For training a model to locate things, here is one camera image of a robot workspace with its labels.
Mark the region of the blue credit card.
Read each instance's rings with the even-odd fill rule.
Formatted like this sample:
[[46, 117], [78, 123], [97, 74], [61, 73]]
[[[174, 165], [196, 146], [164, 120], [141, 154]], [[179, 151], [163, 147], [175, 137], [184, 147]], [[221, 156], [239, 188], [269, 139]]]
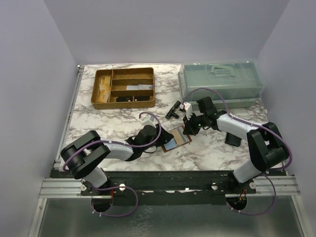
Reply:
[[178, 145], [175, 141], [175, 139], [171, 139], [168, 143], [164, 144], [164, 148], [166, 151], [172, 150], [176, 148]]

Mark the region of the brown leather card holder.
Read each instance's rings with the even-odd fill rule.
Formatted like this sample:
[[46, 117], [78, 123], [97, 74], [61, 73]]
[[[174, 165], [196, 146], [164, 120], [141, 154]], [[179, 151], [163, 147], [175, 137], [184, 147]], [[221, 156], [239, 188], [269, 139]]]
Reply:
[[162, 150], [165, 153], [192, 142], [191, 137], [189, 135], [184, 135], [183, 131], [183, 125], [169, 131], [169, 133], [173, 135], [173, 139], [162, 146]]

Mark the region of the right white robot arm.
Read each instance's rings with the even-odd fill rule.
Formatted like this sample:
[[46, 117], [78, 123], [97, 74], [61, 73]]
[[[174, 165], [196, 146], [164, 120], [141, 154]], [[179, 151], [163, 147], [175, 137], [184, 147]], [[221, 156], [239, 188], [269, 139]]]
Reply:
[[190, 103], [184, 102], [181, 108], [186, 112], [183, 118], [184, 135], [197, 135], [200, 129], [209, 128], [226, 132], [248, 144], [250, 158], [230, 174], [228, 190], [234, 194], [245, 188], [245, 182], [260, 175], [286, 159], [292, 152], [281, 137], [277, 126], [252, 123], [230, 114], [229, 111], [217, 110], [210, 97], [197, 101], [201, 115], [197, 116]]

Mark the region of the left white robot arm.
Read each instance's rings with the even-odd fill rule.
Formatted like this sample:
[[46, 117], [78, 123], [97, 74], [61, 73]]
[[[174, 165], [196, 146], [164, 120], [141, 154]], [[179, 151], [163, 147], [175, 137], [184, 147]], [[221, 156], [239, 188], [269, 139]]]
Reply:
[[104, 159], [133, 161], [143, 153], [149, 154], [150, 148], [158, 148], [170, 141], [174, 141], [174, 136], [159, 124], [144, 126], [137, 135], [124, 142], [103, 140], [92, 130], [62, 149], [60, 156], [64, 161], [63, 170], [70, 171], [76, 180], [82, 179], [90, 192], [104, 195], [111, 186], [107, 174], [99, 167]]

